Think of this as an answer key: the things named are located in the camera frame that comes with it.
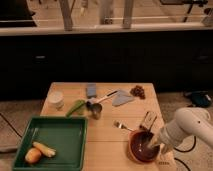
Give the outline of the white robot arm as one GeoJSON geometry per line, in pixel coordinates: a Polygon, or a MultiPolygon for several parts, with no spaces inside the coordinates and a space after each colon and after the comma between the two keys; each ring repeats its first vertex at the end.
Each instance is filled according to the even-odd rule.
{"type": "Polygon", "coordinates": [[[152,137],[148,147],[163,144],[162,154],[170,152],[191,135],[198,137],[213,149],[213,125],[210,113],[200,107],[183,107],[174,112],[173,119],[152,137]]]}

